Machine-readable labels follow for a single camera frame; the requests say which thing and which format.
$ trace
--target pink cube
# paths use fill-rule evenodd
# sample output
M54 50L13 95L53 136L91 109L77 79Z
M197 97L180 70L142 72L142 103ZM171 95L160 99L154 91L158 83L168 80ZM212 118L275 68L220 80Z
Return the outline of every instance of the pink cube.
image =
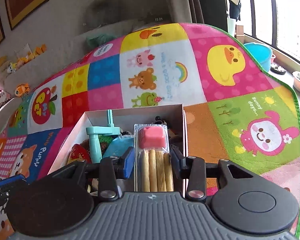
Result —
M166 136L160 126L146 126L139 130L138 144L141 149L165 148Z

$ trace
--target wall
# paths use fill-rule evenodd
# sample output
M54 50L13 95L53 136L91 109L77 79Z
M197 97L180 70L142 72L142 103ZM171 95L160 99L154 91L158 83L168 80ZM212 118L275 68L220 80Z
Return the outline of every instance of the wall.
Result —
M0 0L0 16L5 39L0 44L0 57L14 56L14 51L29 43L31 49L45 43L54 46L82 33L83 15L94 0L49 0L11 31L5 1ZM140 18L148 12L168 13L165 0L124 0L125 19Z

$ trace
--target green mat border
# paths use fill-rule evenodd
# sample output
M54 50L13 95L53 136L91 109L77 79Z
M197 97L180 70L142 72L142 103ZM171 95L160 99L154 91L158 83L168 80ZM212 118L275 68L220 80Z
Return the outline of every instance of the green mat border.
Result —
M260 63L255 59L255 57L246 49L246 47L240 42L238 41L236 38L232 37L229 33L225 32L224 30L219 29L218 27L215 26L211 26L206 24L207 26L212 27L213 29L216 29L218 31L223 32L224 34L226 34L228 37L232 38L236 43L238 43L241 48L243 48L243 50L251 57L251 59L254 61L254 63L256 63L256 65L259 67L259 69L266 74L268 77L274 79L275 81L277 81L279 84L283 85L285 88L287 88L288 90L290 90L290 92L293 95L293 100L296 106L296 111L297 111L297 116L298 116L298 122L299 122L299 127L300 127L300 107L299 107L299 102L298 102L298 98L297 98L297 94L294 91L294 89L292 87L290 87L288 84L284 83L283 81L277 79L276 77L270 75L268 72L264 71L263 68L261 67ZM297 230L295 233L295 236L297 238L300 238L300 210L299 210L299 219L298 219L298 225L297 225Z

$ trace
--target white box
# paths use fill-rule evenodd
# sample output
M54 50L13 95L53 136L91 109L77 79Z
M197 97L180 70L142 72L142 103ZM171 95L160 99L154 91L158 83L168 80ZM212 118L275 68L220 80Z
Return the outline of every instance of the white box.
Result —
M183 111L183 105L114 109L112 110L112 114L115 126L119 126L124 131L131 132L133 132L134 124L152 123L155 121L156 116L160 116L163 120L169 122L175 133L182 135L183 155L187 156L186 115ZM71 148L74 144L80 144L84 140L89 139L89 136L86 133L86 127L90 126L107 126L107 111L89 111L82 115L63 143L49 173L66 165Z

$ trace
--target yellow duck cartoon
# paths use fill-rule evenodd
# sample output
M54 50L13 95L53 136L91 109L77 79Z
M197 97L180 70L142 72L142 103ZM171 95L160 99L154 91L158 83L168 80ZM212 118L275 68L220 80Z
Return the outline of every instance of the yellow duck cartoon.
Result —
M208 52L207 64L211 76L223 86L234 86L233 75L244 70L246 61L232 45L216 45Z

